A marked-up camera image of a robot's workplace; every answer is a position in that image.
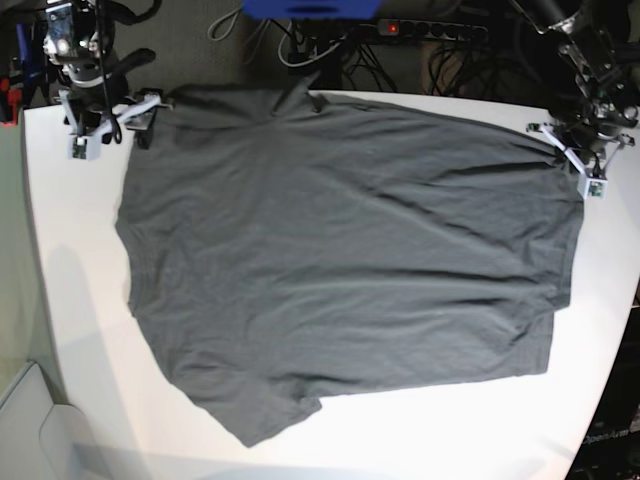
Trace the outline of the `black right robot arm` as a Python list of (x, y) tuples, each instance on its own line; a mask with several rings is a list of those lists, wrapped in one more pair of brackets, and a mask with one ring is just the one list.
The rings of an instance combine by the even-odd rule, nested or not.
[(139, 48), (121, 58), (114, 44), (116, 26), (134, 26), (152, 19), (162, 3), (153, 1), (135, 13), (118, 1), (49, 1), (43, 51), (56, 67), (64, 88), (59, 103), (70, 127), (69, 157), (94, 160), (101, 147), (119, 144), (123, 133), (134, 133), (141, 149), (154, 138), (157, 111), (169, 105), (160, 89), (133, 94), (127, 75), (156, 60), (156, 53)]

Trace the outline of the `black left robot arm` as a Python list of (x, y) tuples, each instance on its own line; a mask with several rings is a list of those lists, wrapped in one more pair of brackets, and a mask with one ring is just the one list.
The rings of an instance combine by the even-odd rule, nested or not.
[(558, 38), (577, 95), (549, 111), (552, 122), (536, 130), (554, 141), (586, 182), (602, 183), (619, 152), (635, 145), (625, 132), (639, 126), (639, 87), (632, 66), (639, 45), (618, 47), (595, 1), (513, 1), (541, 36)]

